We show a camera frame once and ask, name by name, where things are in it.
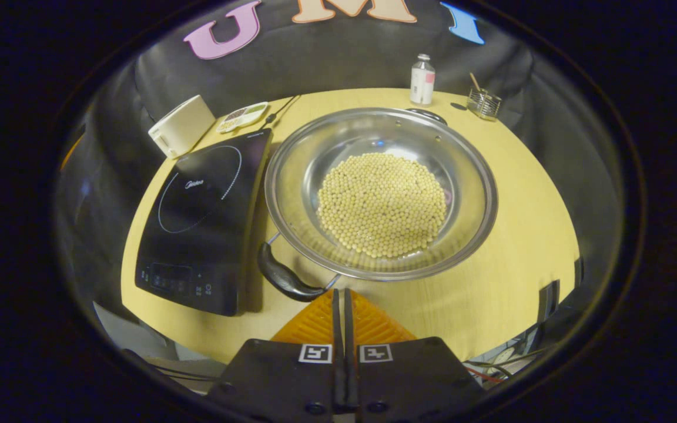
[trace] black induction cooktop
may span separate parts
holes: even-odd
[[[244,260],[270,129],[182,156],[145,223],[135,285],[219,315],[239,313]]]

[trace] white bottle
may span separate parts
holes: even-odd
[[[435,69],[430,65],[430,56],[420,54],[419,62],[411,67],[411,95],[409,99],[416,105],[427,106],[433,102]]]

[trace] pan handle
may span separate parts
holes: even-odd
[[[262,273],[276,289],[292,300],[309,303],[320,295],[325,294],[325,292],[328,292],[333,284],[339,280],[341,275],[336,274],[336,276],[331,279],[331,282],[328,283],[328,286],[325,287],[312,287],[304,283],[294,271],[284,264],[279,263],[279,261],[273,257],[271,243],[273,243],[279,235],[280,233],[276,233],[273,238],[267,241],[267,243],[263,243],[260,246],[260,249],[258,249],[257,266],[260,268],[260,273]]]
[[[445,121],[440,115],[436,115],[436,113],[433,112],[428,112],[427,110],[421,109],[421,108],[408,108],[406,109],[409,112],[414,112],[418,113],[419,115],[424,116],[425,118],[430,118],[432,120],[437,120],[438,122],[448,126],[448,122]]]

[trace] red wire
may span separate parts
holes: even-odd
[[[491,382],[501,383],[501,382],[504,382],[504,381],[505,381],[505,380],[503,380],[502,378],[489,377],[488,375],[486,375],[486,374],[484,374],[484,373],[480,373],[480,372],[478,372],[477,370],[470,369],[470,368],[468,368],[467,366],[464,366],[464,367],[467,368],[468,371],[474,373],[475,375],[478,375],[478,376],[481,377],[481,378],[486,378],[486,380],[489,380],[489,381],[491,381]]]

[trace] pan helper handle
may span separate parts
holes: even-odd
[[[279,235],[280,233],[276,233],[269,241],[267,241],[267,243],[263,243],[260,246],[260,249],[258,249],[257,266],[260,268],[260,272],[263,273],[263,276],[265,276],[276,289],[281,291],[282,294],[292,300],[309,303],[320,295],[325,294],[325,292],[328,292],[333,284],[339,280],[341,275],[337,273],[336,276],[331,279],[331,282],[328,283],[328,286],[325,287],[312,287],[304,283],[294,271],[282,265],[282,263],[279,263],[279,261],[273,257],[271,243],[279,238]]]

